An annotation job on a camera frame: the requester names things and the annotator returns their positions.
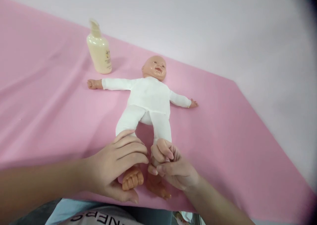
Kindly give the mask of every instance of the white sleeve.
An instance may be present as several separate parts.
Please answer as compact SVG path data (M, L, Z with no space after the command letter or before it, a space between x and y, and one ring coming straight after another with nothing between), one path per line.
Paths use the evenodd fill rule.
M184 108L188 108L191 105L191 103L192 103L192 101L189 100L187 97L179 95L179 94L176 94L173 91L170 91L170 93L169 93L169 100L174 105L181 106L181 107L184 107Z
M101 80L104 90L131 90L137 79L105 78Z

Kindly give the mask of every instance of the bottle label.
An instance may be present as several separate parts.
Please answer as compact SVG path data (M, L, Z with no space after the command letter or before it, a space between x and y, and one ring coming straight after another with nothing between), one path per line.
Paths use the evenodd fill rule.
M107 66L107 68L110 68L111 67L111 57L110 57L110 51L106 51L106 64L110 64L109 66Z

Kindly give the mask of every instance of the doll leg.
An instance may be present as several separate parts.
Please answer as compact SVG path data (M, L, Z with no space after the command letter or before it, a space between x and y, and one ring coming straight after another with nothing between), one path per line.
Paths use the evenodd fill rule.
M117 123L116 136L126 129L136 129L144 114L145 109L134 105L127 105Z
M169 124L168 117L160 113L150 113L151 120L154 129L154 142L156 144L158 139L163 138L172 142L171 126ZM162 177L154 176L148 173L148 179L146 181L146 188L157 196L167 200L171 198L171 194L166 190L165 185L162 182Z
M116 136L126 129L136 129L144 114L145 109L138 106L128 105L117 123ZM138 165L134 165L124 173L122 189L133 189L138 185L142 185L143 182L144 178L140 167Z

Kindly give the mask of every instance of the white wall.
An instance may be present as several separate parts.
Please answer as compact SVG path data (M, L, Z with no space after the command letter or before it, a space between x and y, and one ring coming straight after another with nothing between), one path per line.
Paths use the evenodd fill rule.
M306 0L16 0L237 82L313 186L317 65Z

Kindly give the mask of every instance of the shirt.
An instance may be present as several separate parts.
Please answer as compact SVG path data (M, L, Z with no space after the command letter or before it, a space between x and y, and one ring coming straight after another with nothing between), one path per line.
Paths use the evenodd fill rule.
M59 225L142 225L123 209L105 206L78 213Z
M170 116L170 104L188 108L191 100L171 91L167 85L154 77L140 79L102 79L102 87L107 90L130 90L128 105L142 107L149 112Z

